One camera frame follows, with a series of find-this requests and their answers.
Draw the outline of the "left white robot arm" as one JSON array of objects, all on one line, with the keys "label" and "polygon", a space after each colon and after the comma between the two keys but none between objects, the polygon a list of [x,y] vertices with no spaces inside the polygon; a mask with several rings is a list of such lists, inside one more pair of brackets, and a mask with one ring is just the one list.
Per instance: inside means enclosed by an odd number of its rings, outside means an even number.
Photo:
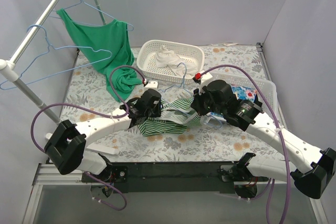
[{"label": "left white robot arm", "polygon": [[75,170],[89,172],[100,182],[111,178],[110,161],[87,147],[95,141],[118,131],[141,125],[148,118],[161,116],[161,94],[146,90],[139,98],[129,100],[107,117],[71,123],[62,121],[50,136],[44,150],[60,174]]}]

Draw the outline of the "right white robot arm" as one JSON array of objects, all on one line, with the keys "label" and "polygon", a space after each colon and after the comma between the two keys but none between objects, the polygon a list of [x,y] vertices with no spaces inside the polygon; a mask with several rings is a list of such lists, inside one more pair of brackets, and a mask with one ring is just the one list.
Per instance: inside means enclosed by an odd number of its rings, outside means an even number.
[{"label": "right white robot arm", "polygon": [[224,121],[264,141],[284,156],[283,161],[267,161],[255,153],[247,153],[224,175],[239,180],[268,177],[293,181],[304,195],[321,198],[335,175],[335,150],[322,150],[295,136],[265,113],[262,103],[236,98],[224,80],[202,80],[194,77],[199,88],[193,91],[191,107],[200,116],[220,115]]}]

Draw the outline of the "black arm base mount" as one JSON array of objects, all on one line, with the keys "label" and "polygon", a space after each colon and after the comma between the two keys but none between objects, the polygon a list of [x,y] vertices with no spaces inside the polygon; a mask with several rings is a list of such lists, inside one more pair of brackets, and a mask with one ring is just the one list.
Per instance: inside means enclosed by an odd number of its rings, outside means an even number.
[{"label": "black arm base mount", "polygon": [[254,198],[266,177],[232,176],[232,162],[113,163],[98,178],[122,193],[212,191]]}]

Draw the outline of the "green striped tank top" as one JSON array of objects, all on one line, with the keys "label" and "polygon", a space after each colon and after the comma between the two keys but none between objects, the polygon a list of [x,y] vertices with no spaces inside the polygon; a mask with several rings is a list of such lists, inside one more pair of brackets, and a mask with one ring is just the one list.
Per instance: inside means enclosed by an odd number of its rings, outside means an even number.
[{"label": "green striped tank top", "polygon": [[182,134],[188,127],[202,125],[201,116],[191,108],[193,98],[178,98],[173,102],[161,100],[161,116],[148,118],[138,126],[143,136]]}]

